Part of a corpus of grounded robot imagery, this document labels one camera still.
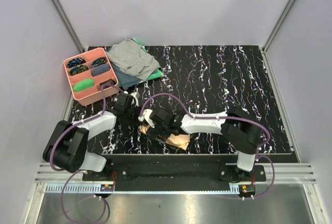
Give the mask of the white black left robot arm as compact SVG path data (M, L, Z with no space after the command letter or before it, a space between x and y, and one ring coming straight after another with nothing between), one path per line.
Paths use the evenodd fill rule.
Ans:
M88 119L59 121L44 149L43 160L52 164L56 171L87 170L93 171L100 180L109 179L112 175L110 162L102 155L88 152L88 141L118 125L139 125L139 97L138 92L120 93L112 107Z

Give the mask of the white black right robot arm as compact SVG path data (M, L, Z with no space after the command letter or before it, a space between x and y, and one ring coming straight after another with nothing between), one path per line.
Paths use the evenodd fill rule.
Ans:
M157 135L211 133L225 137L238 151L236 176L248 180L254 175L254 164L264 127L245 111L235 108L216 114L172 114L159 107L143 111L144 120Z

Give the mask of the peach satin napkin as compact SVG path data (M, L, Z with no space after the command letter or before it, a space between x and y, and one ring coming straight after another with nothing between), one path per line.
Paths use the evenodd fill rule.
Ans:
M169 137L166 137L165 135L157 134L154 128L145 124L140 126L140 131L146 136L148 136L151 140L157 141L161 144L167 144L173 147L177 147L182 150L186 150L190 143L189 134L171 134Z

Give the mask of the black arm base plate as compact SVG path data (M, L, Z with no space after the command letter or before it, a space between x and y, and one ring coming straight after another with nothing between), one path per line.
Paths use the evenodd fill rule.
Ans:
M217 189L229 183L266 182L264 167L254 165L251 172L236 168L236 155L108 155L111 170L107 176L96 172L83 175L84 181L112 180L115 185Z

